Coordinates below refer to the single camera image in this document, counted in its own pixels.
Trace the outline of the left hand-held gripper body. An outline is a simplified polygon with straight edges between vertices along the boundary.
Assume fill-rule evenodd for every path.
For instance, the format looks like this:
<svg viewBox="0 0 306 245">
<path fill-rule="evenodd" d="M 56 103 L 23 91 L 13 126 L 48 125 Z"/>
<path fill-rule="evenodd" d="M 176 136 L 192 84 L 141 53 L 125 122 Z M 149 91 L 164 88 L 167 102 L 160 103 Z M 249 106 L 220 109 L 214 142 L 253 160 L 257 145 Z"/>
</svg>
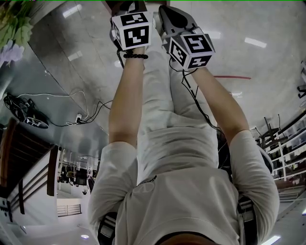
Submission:
<svg viewBox="0 0 306 245">
<path fill-rule="evenodd" d="M 110 39 L 121 51 L 151 44 L 153 13 L 144 1 L 118 1 L 111 7 Z"/>
</svg>

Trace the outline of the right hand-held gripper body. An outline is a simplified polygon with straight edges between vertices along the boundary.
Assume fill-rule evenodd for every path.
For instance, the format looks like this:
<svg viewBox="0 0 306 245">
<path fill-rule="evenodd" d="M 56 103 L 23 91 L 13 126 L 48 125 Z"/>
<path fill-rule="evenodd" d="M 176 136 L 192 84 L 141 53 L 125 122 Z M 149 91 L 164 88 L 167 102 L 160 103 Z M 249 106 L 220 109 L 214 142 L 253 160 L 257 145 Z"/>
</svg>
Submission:
<svg viewBox="0 0 306 245">
<path fill-rule="evenodd" d="M 205 67 L 215 54 L 209 35 L 203 33 L 199 27 L 166 35 L 163 46 L 184 70 Z"/>
</svg>

